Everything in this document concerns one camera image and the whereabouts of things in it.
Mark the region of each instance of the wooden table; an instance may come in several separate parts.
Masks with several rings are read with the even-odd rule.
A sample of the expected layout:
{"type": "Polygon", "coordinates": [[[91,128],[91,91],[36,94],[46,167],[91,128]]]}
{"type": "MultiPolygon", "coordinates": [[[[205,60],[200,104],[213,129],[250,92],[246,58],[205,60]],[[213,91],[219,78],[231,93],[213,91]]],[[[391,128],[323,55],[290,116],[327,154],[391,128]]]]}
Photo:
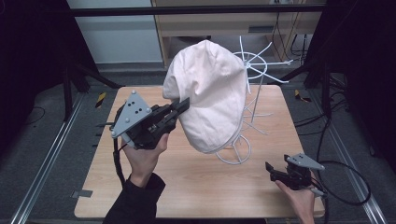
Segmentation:
{"type": "MultiPolygon", "coordinates": [[[[251,86],[247,102],[256,96],[258,86],[251,86]]],[[[117,109],[136,90],[148,105],[165,105],[162,87],[124,87],[117,94],[108,121],[113,121],[117,109]]],[[[203,154],[190,146],[179,122],[171,132],[168,149],[161,155],[155,173],[166,183],[158,201],[157,217],[294,217],[294,213],[276,184],[265,170],[268,161],[275,169],[285,171],[283,155],[303,152],[282,91],[278,86],[262,86],[257,114],[253,124],[267,134],[247,128],[242,134],[252,147],[247,161],[231,165],[215,154],[203,154]]],[[[241,141],[241,154],[246,143],[241,141]]],[[[90,171],[83,186],[92,190],[90,198],[80,197],[75,209],[77,217],[104,217],[121,191],[112,158],[113,140],[108,128],[96,149],[90,171]]],[[[233,150],[223,149],[221,157],[233,156],[233,150]]],[[[131,172],[121,153],[124,176],[131,172]]],[[[324,214],[320,198],[315,202],[315,216],[324,214]]]]}

